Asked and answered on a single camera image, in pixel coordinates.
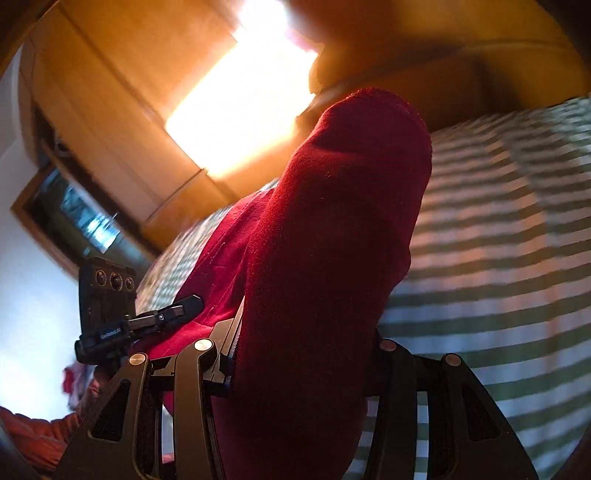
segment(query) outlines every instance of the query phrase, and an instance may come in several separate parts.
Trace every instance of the striped bedsheet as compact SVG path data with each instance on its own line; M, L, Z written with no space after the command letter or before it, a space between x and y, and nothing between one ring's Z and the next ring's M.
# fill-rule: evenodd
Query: striped bedsheet
M432 140L411 269L379 329L412 353L459 353L548 479L591 420L591 99L486 116ZM226 212L155 263L138 311L172 301ZM370 400L345 480L363 475L376 409ZM415 480L426 478L427 422L419 395Z

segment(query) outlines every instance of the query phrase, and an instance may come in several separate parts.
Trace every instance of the wall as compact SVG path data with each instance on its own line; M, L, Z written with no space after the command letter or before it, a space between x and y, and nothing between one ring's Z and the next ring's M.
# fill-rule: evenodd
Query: wall
M36 172L20 136L18 56L0 81L0 405L36 418L68 413L62 370L80 335L77 283L10 212Z

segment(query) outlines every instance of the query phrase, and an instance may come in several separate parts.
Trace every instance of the camera lens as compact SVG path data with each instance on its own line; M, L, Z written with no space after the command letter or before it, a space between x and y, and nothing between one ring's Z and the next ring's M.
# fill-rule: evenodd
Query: camera lens
M107 283L107 274L105 272L103 272L102 270L99 270L96 273L96 282L101 286L104 287L105 284Z
M121 290L121 287L123 287L123 278L118 273L111 275L111 287L113 287L113 290Z

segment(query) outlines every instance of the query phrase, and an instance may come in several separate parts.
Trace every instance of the bright light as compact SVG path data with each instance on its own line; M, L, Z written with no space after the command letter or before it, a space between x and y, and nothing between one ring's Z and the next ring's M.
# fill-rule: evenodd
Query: bright light
M275 0L246 0L231 49L179 104L166 130L214 178L290 136L312 100L308 74L317 54L290 42Z

